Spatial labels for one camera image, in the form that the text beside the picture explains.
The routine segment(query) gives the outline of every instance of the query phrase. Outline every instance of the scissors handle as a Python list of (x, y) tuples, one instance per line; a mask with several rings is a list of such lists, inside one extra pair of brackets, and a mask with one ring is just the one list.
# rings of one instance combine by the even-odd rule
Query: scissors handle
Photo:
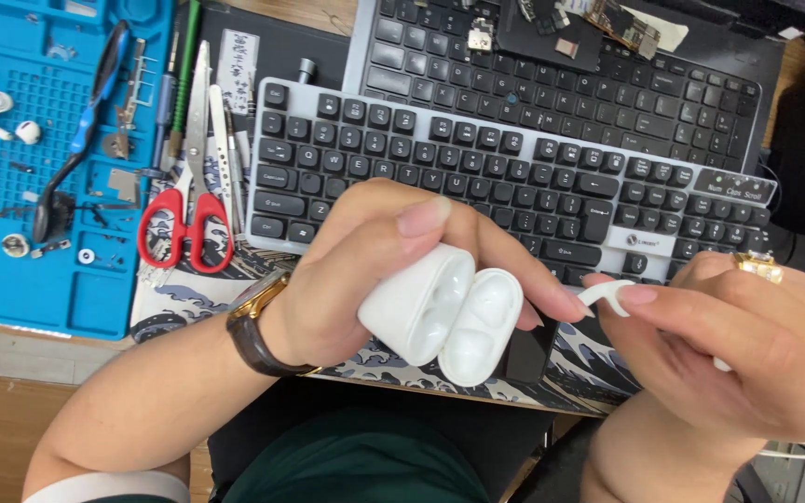
[(225, 257), (223, 261), (213, 267), (207, 266), (207, 264), (201, 260), (204, 254), (207, 217), (216, 217), (219, 218), (222, 223), (228, 224), (223, 203), (219, 202), (217, 196), (210, 192), (200, 194), (198, 197), (198, 203), (194, 209), (194, 223), (191, 224), (188, 237), (191, 239), (191, 266), (199, 272), (213, 274), (228, 267), (229, 262), (232, 261), (234, 244), (232, 243), (232, 230), (228, 229), (227, 234), (229, 242), (228, 245), (225, 246)]
[[(183, 222), (185, 197), (177, 189), (167, 189), (157, 195), (145, 209), (139, 222), (139, 235), (136, 245), (139, 255), (151, 266), (161, 269), (174, 268), (182, 258), (182, 241), (188, 234), (188, 227)], [(160, 262), (151, 256), (148, 251), (148, 225), (154, 214), (161, 210), (173, 213), (173, 235), (170, 237), (170, 255)]]

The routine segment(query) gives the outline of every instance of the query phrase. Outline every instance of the circuit board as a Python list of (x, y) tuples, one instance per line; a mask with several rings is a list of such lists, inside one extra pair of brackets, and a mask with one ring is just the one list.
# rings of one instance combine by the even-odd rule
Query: circuit board
[(584, 17), (646, 59), (651, 59), (657, 52), (660, 32), (622, 8), (616, 0), (595, 0)]

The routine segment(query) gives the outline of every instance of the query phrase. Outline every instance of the brown leather watch strap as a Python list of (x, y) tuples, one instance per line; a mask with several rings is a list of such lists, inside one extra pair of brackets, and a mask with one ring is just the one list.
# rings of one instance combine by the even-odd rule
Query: brown leather watch strap
[(292, 367), (275, 359), (259, 333), (257, 319), (239, 316), (226, 324), (240, 357), (254, 371), (272, 377), (288, 377), (318, 370), (312, 365)]

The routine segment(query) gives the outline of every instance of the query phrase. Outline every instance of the metal cylinder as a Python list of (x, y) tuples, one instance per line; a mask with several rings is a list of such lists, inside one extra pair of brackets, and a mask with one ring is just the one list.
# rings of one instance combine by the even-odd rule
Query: metal cylinder
[(300, 72), (297, 74), (297, 82), (301, 84), (309, 84), (313, 77), (316, 76), (316, 63), (311, 59), (302, 57), (300, 59)]

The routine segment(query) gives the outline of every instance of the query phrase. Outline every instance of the green screwdriver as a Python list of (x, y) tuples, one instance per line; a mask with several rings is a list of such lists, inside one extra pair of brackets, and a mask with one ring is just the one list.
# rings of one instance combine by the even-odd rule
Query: green screwdriver
[(177, 157), (182, 150), (185, 131), (185, 114), (188, 112), (188, 92), (191, 85), (191, 67), (194, 64), (194, 50), (198, 46), (198, 17), (200, 2), (191, 0), (188, 12), (188, 28), (185, 31), (185, 47), (182, 56), (182, 69), (179, 72), (179, 87), (176, 90), (176, 104), (173, 111), (173, 131), (170, 131), (170, 156)]

